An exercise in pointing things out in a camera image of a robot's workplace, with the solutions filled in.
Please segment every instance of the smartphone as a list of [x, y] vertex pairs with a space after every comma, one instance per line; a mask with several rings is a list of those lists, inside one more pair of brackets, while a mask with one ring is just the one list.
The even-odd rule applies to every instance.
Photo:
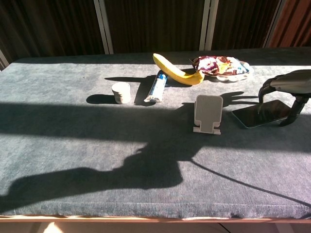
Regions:
[[288, 117], [291, 108], [279, 100], [260, 103], [232, 111], [247, 128], [264, 125]]

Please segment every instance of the black cable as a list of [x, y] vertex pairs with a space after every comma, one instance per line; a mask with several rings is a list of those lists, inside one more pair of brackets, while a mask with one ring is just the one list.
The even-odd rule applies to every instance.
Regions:
[[224, 228], [228, 233], [231, 233], [223, 224], [221, 224], [221, 223], [218, 223], [218, 224], [221, 225], [222, 228]]

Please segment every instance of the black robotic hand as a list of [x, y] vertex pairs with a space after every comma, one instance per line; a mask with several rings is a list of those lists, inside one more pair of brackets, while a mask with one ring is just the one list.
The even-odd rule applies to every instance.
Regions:
[[263, 103], [264, 95], [274, 91], [287, 92], [296, 97], [289, 116], [280, 123], [280, 126], [293, 123], [311, 98], [311, 69], [296, 70], [268, 79], [259, 90], [259, 103]]

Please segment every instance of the gray carpet surface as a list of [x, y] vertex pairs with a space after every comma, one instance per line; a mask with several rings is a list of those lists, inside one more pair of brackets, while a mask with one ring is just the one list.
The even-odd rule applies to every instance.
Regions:
[[[253, 78], [168, 80], [144, 103], [151, 53], [25, 58], [0, 73], [0, 214], [311, 217], [311, 102], [293, 124], [245, 129], [231, 111], [258, 102], [265, 80], [311, 68], [311, 48], [161, 53], [191, 69], [199, 55], [248, 62]], [[111, 86], [131, 86], [129, 104]], [[193, 133], [198, 95], [220, 95], [221, 135]], [[294, 97], [274, 92], [291, 106]]]

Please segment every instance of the banana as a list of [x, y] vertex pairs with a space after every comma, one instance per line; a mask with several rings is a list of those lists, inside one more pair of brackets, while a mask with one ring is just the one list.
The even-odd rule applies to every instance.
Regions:
[[186, 85], [197, 85], [200, 84], [204, 80], [204, 74], [201, 71], [198, 71], [194, 74], [187, 74], [176, 66], [174, 66], [170, 61], [168, 61], [165, 57], [160, 54], [153, 54], [155, 64], [163, 70], [168, 76], [172, 79], [175, 79], [177, 82]]

